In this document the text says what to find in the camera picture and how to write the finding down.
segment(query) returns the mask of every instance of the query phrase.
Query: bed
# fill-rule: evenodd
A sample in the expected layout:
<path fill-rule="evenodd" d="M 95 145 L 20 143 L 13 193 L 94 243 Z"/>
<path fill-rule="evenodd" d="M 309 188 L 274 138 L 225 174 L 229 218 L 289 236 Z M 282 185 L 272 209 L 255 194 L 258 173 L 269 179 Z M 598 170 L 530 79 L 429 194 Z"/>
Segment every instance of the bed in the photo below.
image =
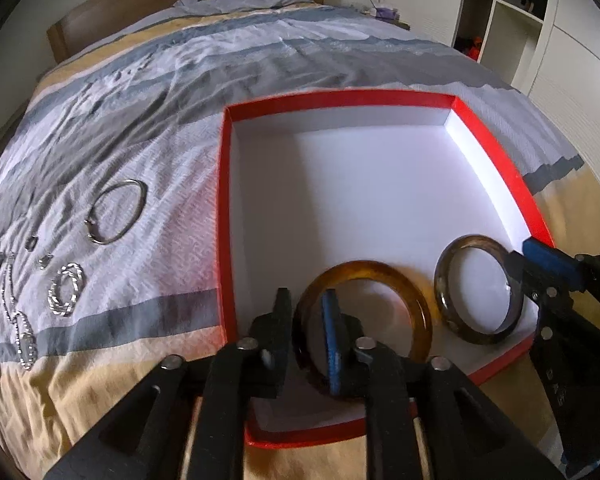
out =
<path fill-rule="evenodd" d="M 0 158 L 6 302 L 26 314 L 35 342 L 23 366 L 0 298 L 0 446 L 28 478 L 42 478 L 162 357 L 201 358 L 224 343 L 214 220 L 227 104 L 318 88 L 456 94 L 514 161 L 557 247 L 600 250 L 600 186 L 526 97 L 416 32 L 320 1 L 88 0 L 49 29 L 59 65 Z M 146 185 L 141 215 L 120 240 L 94 244 L 84 219 L 124 179 Z M 101 236 L 128 221 L 140 197 L 132 188 L 98 200 Z M 69 263 L 84 286 L 70 316 L 55 316 L 50 283 Z M 6 273 L 3 264 L 0 283 Z M 577 308 L 600 326 L 589 298 Z M 484 389 L 529 438 L 542 437 L 551 414 L 527 357 Z M 363 478 L 363 449 L 362 438 L 249 449 L 246 477 Z"/>

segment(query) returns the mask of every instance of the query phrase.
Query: metal rivet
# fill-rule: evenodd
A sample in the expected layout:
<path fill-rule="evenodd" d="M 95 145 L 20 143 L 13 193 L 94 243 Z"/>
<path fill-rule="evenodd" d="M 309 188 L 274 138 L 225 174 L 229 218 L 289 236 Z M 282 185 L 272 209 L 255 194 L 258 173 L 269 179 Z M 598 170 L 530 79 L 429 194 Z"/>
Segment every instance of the metal rivet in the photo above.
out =
<path fill-rule="evenodd" d="M 160 363 L 160 368 L 164 368 L 165 370 L 177 370 L 182 366 L 183 362 L 184 359 L 179 355 L 167 355 Z"/>
<path fill-rule="evenodd" d="M 444 372 L 445 370 L 449 370 L 449 368 L 451 368 L 451 361 L 446 357 L 439 355 L 431 360 L 431 366 L 434 370 Z"/>
<path fill-rule="evenodd" d="M 549 326 L 543 326 L 542 330 L 540 331 L 540 335 L 542 336 L 542 339 L 549 341 L 549 339 L 554 336 L 554 331 L 551 330 L 551 327 Z"/>
<path fill-rule="evenodd" d="M 372 337 L 363 335 L 356 339 L 356 348 L 359 350 L 371 350 L 376 347 L 376 341 Z"/>
<path fill-rule="evenodd" d="M 258 340 L 253 337 L 243 337 L 237 342 L 238 350 L 255 350 L 258 347 Z"/>

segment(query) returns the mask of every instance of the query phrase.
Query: silver bangle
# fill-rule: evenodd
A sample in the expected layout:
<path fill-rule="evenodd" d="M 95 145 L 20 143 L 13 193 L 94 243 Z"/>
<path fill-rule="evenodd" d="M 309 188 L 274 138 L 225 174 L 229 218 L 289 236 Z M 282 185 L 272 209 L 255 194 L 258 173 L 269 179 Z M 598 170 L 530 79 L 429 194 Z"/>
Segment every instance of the silver bangle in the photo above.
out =
<path fill-rule="evenodd" d="M 100 200 L 107 193 L 110 193 L 111 191 L 114 191 L 120 187 L 125 187 L 125 186 L 138 186 L 140 188 L 140 198 L 138 200 L 138 205 L 136 205 L 136 211 L 134 212 L 134 215 L 131 218 L 131 220 L 129 220 L 129 222 L 125 225 L 125 227 L 122 229 L 122 231 L 120 231 L 117 235 L 115 235 L 113 238 L 108 238 L 108 239 L 100 238 L 100 235 L 96 229 L 96 219 L 95 219 L 96 204 L 98 203 L 98 200 Z M 131 229 L 131 227 L 133 226 L 133 224 L 135 224 L 136 221 L 140 218 L 140 215 L 142 214 L 142 210 L 144 209 L 144 204 L 146 203 L 146 192 L 147 192 L 146 184 L 140 180 L 135 180 L 133 178 L 127 178 L 127 179 L 123 180 L 122 182 L 119 182 L 117 184 L 114 184 L 113 186 L 107 187 L 107 189 L 105 189 L 103 192 L 101 192 L 96 197 L 96 200 L 94 200 L 93 205 L 91 206 L 91 209 L 89 209 L 87 218 L 84 219 L 84 223 L 87 225 L 87 236 L 89 237 L 89 240 L 91 240 L 93 243 L 99 244 L 99 245 L 109 245 L 117 240 L 120 240 L 120 238 L 122 238 L 125 234 L 127 234 L 129 232 L 129 229 Z"/>
<path fill-rule="evenodd" d="M 58 299 L 58 287 L 60 286 L 60 280 L 63 276 L 71 277 L 71 281 L 74 286 L 74 293 L 71 296 L 71 299 L 65 303 L 60 303 Z M 82 289 L 84 288 L 84 275 L 82 272 L 82 268 L 78 264 L 70 263 L 65 266 L 60 267 L 58 270 L 58 274 L 53 278 L 51 282 L 51 286 L 49 287 L 49 292 L 47 295 L 47 301 L 49 303 L 49 309 L 51 312 L 56 314 L 56 316 L 68 316 L 74 311 L 75 304 L 80 299 L 80 294 L 82 293 Z"/>

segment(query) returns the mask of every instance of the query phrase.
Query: brown bangle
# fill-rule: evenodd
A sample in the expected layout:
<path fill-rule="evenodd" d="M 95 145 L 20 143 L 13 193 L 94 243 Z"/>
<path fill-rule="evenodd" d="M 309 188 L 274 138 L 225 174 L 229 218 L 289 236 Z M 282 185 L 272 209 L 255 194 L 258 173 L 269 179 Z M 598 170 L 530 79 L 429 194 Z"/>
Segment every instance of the brown bangle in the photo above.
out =
<path fill-rule="evenodd" d="M 449 268 L 451 266 L 451 260 L 459 251 L 469 247 L 483 250 L 493 256 L 500 264 L 500 267 L 502 267 L 502 270 L 507 277 L 507 283 L 509 283 L 509 310 L 507 311 L 507 315 L 495 332 L 488 334 L 474 330 L 464 322 L 458 314 L 454 302 L 451 300 L 449 291 Z M 520 289 L 520 284 L 512 279 L 504 266 L 504 260 L 508 254 L 507 250 L 492 238 L 481 235 L 467 235 L 451 242 L 440 255 L 433 281 L 436 303 L 442 313 L 443 322 L 452 332 L 458 334 L 462 339 L 469 343 L 476 345 L 499 343 L 513 332 L 520 320 L 524 295 Z"/>
<path fill-rule="evenodd" d="M 380 262 L 369 260 L 357 260 L 339 264 L 326 270 L 305 289 L 298 301 L 294 312 L 292 341 L 296 361 L 300 369 L 307 369 L 309 380 L 316 385 L 324 383 L 326 378 L 315 367 L 315 364 L 307 348 L 304 324 L 308 318 L 309 310 L 320 299 L 320 296 L 328 288 L 333 288 L 341 283 L 351 280 L 372 280 L 382 283 L 398 296 L 407 307 L 411 327 L 413 329 L 413 340 L 409 359 L 423 363 L 426 361 L 431 348 L 432 323 L 427 302 L 420 290 L 407 279 L 406 276 L 393 267 Z"/>

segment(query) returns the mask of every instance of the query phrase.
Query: orange object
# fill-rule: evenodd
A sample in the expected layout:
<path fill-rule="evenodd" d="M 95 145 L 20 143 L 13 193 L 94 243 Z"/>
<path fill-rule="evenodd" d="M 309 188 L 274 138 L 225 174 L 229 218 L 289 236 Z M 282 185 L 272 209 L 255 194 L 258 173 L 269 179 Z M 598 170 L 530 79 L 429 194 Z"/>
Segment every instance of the orange object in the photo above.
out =
<path fill-rule="evenodd" d="M 474 38 L 474 46 L 469 49 L 467 52 L 467 56 L 469 56 L 474 61 L 478 61 L 478 57 L 480 57 L 480 50 L 482 49 L 482 38 L 480 36 L 476 36 Z"/>

